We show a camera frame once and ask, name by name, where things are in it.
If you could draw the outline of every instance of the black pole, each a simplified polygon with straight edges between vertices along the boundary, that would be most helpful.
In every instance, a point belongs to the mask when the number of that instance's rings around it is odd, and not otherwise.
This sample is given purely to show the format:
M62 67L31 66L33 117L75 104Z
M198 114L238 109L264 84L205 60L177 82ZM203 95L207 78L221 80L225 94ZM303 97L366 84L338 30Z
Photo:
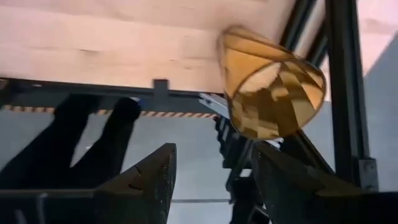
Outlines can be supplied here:
M377 171L369 158L357 14L355 0L326 0L335 164L339 178L374 189ZM376 184L369 176L375 173Z

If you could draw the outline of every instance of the translucent cone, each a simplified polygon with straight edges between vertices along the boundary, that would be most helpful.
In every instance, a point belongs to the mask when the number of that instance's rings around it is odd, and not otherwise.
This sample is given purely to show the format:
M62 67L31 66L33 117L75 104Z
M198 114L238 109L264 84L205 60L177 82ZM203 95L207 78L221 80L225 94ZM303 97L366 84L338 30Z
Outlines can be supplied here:
M218 39L218 52L229 117L243 136L284 137L321 108L322 72L267 38L230 27Z

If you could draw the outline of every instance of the hazard tape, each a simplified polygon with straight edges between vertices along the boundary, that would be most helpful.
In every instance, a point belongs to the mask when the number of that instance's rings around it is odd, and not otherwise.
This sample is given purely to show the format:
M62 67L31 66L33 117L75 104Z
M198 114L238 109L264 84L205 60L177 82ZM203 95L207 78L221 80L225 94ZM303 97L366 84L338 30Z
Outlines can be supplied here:
M31 106L11 106L5 105L5 110L14 112L27 113L53 113L55 108L50 107L31 107ZM111 114L112 110L98 110L95 114L107 115ZM157 117L157 118L214 118L214 113L183 113L183 112L159 112L159 111L142 111L141 116Z

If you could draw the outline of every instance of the wooden board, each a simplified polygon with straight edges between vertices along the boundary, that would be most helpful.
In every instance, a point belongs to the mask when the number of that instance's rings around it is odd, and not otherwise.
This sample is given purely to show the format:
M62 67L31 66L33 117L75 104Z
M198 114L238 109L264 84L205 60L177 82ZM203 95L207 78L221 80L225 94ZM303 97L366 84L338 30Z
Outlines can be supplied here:
M295 0L0 0L0 77L222 92L215 40L278 42Z

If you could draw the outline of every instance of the dark metal structure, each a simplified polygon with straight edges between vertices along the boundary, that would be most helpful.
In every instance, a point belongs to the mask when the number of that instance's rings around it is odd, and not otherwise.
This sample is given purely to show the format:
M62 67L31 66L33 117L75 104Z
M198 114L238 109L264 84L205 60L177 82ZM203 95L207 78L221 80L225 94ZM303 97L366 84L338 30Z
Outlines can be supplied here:
M281 40L289 50L295 48L314 2L297 1ZM336 172L301 130L273 146L248 140L234 131L227 118L215 118L223 168L231 169L226 189L233 203L232 224L398 222L391 206L398 195L374 192L377 166L369 155L356 16L355 0L326 0L324 26L307 57L316 66L326 50L330 58ZM190 110L212 113L198 102L198 93L170 91L167 81L155 81L154 87L3 80L0 105L38 106L30 97L42 97L55 106L67 93L83 92L105 93L109 102L113 95L140 97L147 102L144 110L184 112L188 107L179 106L189 105ZM252 172L241 177L243 169ZM165 223L174 181L175 146L166 144L97 189L0 191L0 209L20 211L16 216L21 218L36 215L38 220L32 223L42 223L43 214L49 223L61 223L59 217L71 220L66 214L80 209L85 223ZM60 203L63 209L57 210Z

